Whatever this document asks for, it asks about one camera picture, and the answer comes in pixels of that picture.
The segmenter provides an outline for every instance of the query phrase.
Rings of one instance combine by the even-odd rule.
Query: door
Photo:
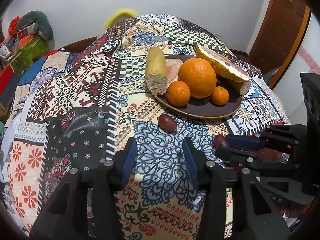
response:
[[[294,57],[300,44],[300,40],[296,39],[302,40],[306,29],[305,26],[303,35],[299,37],[306,8],[304,0],[270,0],[260,32],[248,57],[262,74],[282,67],[289,56]],[[295,43],[298,45],[294,53],[290,53]]]

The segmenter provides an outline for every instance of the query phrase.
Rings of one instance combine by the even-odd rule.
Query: patchwork tablecloth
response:
[[[250,91],[229,118],[199,120],[171,112],[145,87],[145,62],[152,46],[160,47],[165,55],[195,55],[198,44],[227,56],[251,76]],[[66,52],[50,57],[57,56],[67,62],[74,59]],[[12,113],[31,94],[8,165],[15,206],[26,233],[70,168],[88,170],[112,159],[133,136],[138,143],[136,164],[129,184],[116,194],[126,239],[195,239],[205,192],[197,191],[188,178],[181,151],[183,138],[190,136],[208,159],[220,163],[212,147],[215,135],[253,134],[268,124],[288,123],[259,69],[240,61],[205,29],[169,15],[119,22],[71,66],[62,69],[56,60],[46,64],[36,75],[23,76],[26,82],[20,82]],[[39,79],[46,82],[37,86]],[[164,112],[177,121],[175,133],[158,127],[157,118]],[[228,237],[232,234],[231,189],[226,197]],[[95,224],[90,205],[88,219],[92,235]]]

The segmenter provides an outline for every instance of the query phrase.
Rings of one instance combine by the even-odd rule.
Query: tangerine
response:
[[[229,101],[229,92],[223,87],[215,87],[211,100],[218,106],[223,106]]]
[[[174,81],[167,89],[167,100],[173,106],[184,106],[190,100],[190,89],[183,81]]]
[[[217,76],[210,63],[198,57],[187,59],[181,65],[178,77],[188,85],[193,98],[208,97],[217,84]]]

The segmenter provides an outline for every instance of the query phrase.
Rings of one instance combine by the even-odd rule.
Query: bolt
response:
[[[77,168],[71,168],[69,172],[70,172],[70,174],[74,175],[74,174],[76,174],[78,172],[78,169]]]
[[[216,165],[216,163],[214,161],[207,161],[205,164],[210,168],[212,168]]]
[[[248,168],[243,168],[242,173],[245,175],[248,175],[248,174],[250,174],[250,170]]]
[[[104,164],[106,167],[110,167],[110,166],[113,165],[113,161],[106,160],[103,164]]]

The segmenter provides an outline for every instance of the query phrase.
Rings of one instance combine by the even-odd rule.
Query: plate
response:
[[[185,62],[187,59],[193,57],[196,56],[176,54],[166,56],[165,59],[180,59],[182,62]],[[169,73],[175,75],[174,77],[168,76],[169,80],[177,80],[177,71],[169,71]],[[154,98],[167,108],[190,117],[200,119],[220,119],[233,115],[241,106],[242,96],[228,83],[225,78],[219,77],[217,80],[217,86],[222,86],[229,92],[229,101],[224,106],[218,106],[212,103],[210,97],[203,99],[191,98],[190,101],[182,107],[170,105],[165,94],[162,96],[154,96]]]

